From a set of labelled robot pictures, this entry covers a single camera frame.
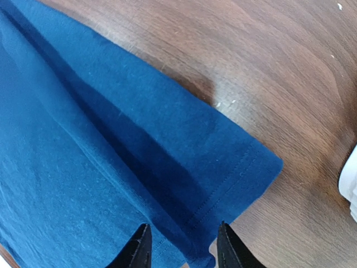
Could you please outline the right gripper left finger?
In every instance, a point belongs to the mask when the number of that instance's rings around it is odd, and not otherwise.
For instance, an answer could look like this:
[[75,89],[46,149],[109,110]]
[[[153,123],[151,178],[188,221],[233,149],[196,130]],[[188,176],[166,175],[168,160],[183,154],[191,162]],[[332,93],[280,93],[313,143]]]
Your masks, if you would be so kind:
[[151,227],[141,224],[108,268],[150,268],[151,262]]

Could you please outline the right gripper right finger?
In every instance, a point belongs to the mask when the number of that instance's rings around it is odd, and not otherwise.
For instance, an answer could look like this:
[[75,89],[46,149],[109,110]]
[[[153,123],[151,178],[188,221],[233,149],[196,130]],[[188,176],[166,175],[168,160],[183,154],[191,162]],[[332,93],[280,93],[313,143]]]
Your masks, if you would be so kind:
[[253,267],[252,254],[225,222],[219,226],[217,250],[219,267]]

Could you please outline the navy blue garment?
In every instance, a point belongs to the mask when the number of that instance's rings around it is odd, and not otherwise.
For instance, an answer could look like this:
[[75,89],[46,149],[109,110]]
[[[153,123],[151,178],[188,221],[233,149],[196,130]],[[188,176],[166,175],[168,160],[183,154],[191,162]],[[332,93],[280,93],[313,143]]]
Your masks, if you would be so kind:
[[209,246],[282,160],[215,108],[38,1],[1,2],[1,244],[22,267],[106,267],[151,226],[153,267]]

